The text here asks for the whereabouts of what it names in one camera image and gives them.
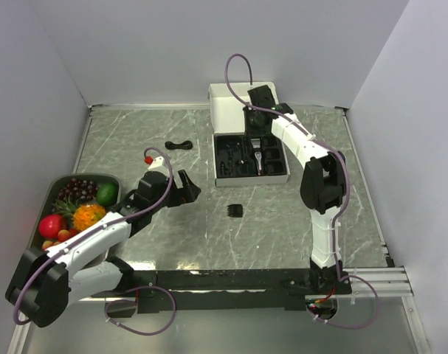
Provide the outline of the silver black hair clipper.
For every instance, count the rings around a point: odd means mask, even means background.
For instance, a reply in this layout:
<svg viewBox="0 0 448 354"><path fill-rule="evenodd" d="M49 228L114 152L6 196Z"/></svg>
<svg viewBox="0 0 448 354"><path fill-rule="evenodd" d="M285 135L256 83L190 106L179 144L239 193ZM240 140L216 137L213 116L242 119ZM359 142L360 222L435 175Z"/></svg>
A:
<svg viewBox="0 0 448 354"><path fill-rule="evenodd" d="M254 153L254 157L256 160L256 166L258 175L261 176L263 174L263 164L262 164L262 150L261 150L261 140L260 139L250 139L252 145L252 151Z"/></svg>

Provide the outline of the black comb guard attachment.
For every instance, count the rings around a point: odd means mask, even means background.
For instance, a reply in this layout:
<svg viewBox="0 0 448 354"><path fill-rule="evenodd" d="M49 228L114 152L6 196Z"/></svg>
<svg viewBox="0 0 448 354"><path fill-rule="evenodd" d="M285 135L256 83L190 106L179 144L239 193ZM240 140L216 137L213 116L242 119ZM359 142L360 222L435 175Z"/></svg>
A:
<svg viewBox="0 0 448 354"><path fill-rule="evenodd" d="M227 206L227 216L231 218L242 218L244 208L242 204L229 204Z"/></svg>

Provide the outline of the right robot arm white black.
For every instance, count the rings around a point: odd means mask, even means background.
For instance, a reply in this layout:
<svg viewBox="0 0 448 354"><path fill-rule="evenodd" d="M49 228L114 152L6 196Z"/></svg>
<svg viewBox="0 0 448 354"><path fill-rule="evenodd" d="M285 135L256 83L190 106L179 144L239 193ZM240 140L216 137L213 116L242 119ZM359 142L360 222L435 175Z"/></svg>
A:
<svg viewBox="0 0 448 354"><path fill-rule="evenodd" d="M277 104L268 85L252 87L246 111L257 123L270 125L271 134L294 155L303 168L300 197L311 215L311 288L334 293L342 283L339 217L347 204L347 171L344 158L316 139L285 103Z"/></svg>

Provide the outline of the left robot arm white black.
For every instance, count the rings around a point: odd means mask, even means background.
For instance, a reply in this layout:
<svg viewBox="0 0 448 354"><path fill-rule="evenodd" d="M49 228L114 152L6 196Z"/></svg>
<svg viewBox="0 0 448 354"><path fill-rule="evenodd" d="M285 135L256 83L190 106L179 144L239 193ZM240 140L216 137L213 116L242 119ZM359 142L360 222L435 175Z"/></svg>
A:
<svg viewBox="0 0 448 354"><path fill-rule="evenodd" d="M95 225L46 251L27 249L5 294L14 306L14 322L46 327L80 299L104 291L129 294L134 279L126 262L110 258L91 268L87 265L145 228L161 208L193 203L200 188L184 170L178 174L181 187L161 172L147 172L138 187Z"/></svg>

